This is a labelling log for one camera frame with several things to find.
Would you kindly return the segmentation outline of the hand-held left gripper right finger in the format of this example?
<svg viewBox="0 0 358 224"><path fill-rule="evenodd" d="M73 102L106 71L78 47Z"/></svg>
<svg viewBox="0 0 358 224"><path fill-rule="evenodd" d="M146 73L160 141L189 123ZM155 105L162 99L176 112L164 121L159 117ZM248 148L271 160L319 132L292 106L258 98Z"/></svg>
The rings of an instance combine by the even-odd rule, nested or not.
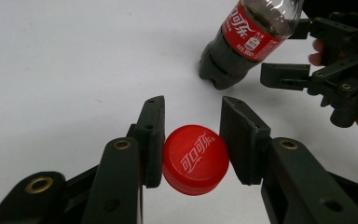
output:
<svg viewBox="0 0 358 224"><path fill-rule="evenodd" d="M222 98L220 133L243 185L259 185L271 224L358 224L358 185L328 173L297 140L270 136L245 102Z"/></svg>

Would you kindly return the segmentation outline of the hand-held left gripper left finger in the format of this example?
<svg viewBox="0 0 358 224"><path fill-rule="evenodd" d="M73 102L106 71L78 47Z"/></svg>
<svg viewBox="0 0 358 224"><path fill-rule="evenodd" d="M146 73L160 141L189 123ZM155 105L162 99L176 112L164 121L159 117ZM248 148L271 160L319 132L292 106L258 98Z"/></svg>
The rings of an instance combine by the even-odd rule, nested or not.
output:
<svg viewBox="0 0 358 224"><path fill-rule="evenodd" d="M105 146L81 224L142 224L143 189L161 182L164 142L165 99L157 96L126 136Z"/></svg>

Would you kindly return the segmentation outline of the cola bottle with red label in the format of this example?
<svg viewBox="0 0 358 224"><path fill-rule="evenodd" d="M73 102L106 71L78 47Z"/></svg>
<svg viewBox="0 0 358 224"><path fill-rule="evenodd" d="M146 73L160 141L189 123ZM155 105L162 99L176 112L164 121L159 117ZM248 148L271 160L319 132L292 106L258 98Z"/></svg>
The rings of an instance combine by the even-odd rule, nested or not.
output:
<svg viewBox="0 0 358 224"><path fill-rule="evenodd" d="M226 90L243 80L298 26L304 0L239 0L200 57L199 76Z"/></svg>

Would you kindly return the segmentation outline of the red bottle cap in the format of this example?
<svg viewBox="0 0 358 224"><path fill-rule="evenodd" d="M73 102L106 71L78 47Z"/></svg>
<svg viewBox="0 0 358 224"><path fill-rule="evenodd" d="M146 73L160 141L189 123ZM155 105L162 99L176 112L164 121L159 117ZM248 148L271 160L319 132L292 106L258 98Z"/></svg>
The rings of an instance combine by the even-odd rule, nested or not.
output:
<svg viewBox="0 0 358 224"><path fill-rule="evenodd" d="M226 143L214 131L185 125L173 131L163 148L163 175L177 191L190 196L217 187L229 165Z"/></svg>

